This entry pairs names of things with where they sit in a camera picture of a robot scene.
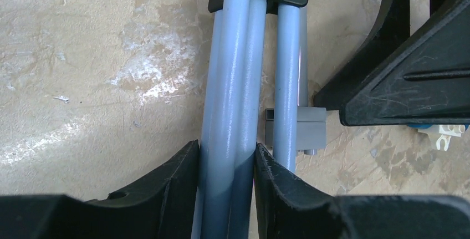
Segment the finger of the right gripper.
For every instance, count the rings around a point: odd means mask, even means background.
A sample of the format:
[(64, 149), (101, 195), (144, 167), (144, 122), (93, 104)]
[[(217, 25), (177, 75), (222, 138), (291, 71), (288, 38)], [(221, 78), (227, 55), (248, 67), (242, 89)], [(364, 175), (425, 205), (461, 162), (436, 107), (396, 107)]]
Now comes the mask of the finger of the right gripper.
[(313, 97), (313, 105), (340, 110), (372, 72), (410, 37), (410, 0), (381, 0), (374, 25), (352, 58)]
[(345, 126), (469, 123), (469, 0), (446, 0), (340, 109)]

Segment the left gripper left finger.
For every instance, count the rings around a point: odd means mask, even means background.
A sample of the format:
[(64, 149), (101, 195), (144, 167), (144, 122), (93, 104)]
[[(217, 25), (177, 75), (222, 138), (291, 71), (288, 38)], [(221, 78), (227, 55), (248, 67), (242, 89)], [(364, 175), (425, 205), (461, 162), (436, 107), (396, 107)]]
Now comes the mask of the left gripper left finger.
[(2, 238), (190, 238), (200, 147), (189, 141), (167, 162), (110, 193), (1, 197)]

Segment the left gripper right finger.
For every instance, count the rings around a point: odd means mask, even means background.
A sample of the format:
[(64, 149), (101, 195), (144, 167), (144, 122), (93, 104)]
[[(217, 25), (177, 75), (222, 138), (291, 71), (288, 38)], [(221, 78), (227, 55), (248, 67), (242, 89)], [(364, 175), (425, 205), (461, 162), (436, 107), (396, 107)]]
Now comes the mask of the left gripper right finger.
[(468, 238), (469, 203), (447, 195), (331, 196), (255, 150), (260, 238)]

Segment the light blue music stand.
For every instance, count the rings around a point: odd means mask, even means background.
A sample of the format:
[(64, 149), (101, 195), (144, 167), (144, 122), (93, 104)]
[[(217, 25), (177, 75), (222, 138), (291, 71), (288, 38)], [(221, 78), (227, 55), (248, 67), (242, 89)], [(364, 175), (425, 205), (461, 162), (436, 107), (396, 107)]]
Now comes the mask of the light blue music stand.
[(275, 106), (265, 143), (295, 171), (299, 20), (308, 0), (209, 0), (214, 14), (192, 238), (247, 238), (265, 22), (278, 17)]

